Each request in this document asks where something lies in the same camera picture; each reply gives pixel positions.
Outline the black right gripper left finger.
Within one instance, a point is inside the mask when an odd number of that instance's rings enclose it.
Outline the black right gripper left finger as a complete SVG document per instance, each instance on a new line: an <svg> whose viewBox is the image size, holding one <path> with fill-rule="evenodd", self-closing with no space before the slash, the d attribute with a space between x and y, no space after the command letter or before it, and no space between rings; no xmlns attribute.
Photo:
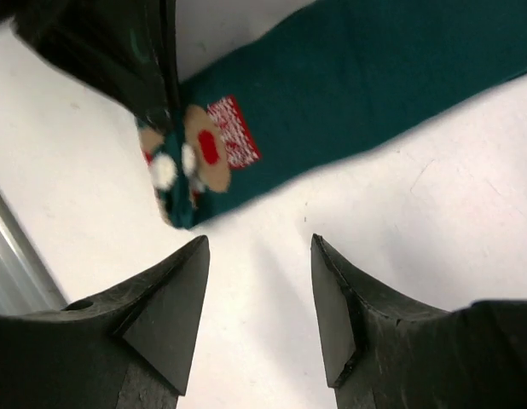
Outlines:
<svg viewBox="0 0 527 409"><path fill-rule="evenodd" d="M176 407L208 275L202 235L64 309L0 315L0 408Z"/></svg>

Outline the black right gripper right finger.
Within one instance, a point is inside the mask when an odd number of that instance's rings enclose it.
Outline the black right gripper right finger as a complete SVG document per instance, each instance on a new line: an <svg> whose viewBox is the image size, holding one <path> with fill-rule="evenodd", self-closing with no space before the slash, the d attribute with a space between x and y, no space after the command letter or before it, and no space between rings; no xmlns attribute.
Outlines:
<svg viewBox="0 0 527 409"><path fill-rule="evenodd" d="M320 235L311 278L338 407L527 408L527 300L434 308L363 272Z"/></svg>

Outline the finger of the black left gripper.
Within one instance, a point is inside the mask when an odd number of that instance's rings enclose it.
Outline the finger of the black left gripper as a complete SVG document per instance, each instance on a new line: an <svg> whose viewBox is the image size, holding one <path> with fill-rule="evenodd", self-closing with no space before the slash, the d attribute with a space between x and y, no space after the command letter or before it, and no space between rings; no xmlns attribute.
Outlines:
<svg viewBox="0 0 527 409"><path fill-rule="evenodd" d="M181 105L177 72L176 10L176 0L161 0L159 2L162 42L160 66L165 80L169 107L172 111L176 111Z"/></svg>
<svg viewBox="0 0 527 409"><path fill-rule="evenodd" d="M48 63L152 128L170 128L169 2L32 1L14 22Z"/></svg>

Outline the teal christmas sock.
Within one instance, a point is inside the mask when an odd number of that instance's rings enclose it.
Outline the teal christmas sock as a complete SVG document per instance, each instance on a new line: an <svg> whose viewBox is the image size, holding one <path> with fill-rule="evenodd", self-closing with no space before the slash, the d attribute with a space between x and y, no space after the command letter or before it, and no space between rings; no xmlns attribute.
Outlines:
<svg viewBox="0 0 527 409"><path fill-rule="evenodd" d="M527 73L527 1L316 1L181 84L145 151L190 229Z"/></svg>

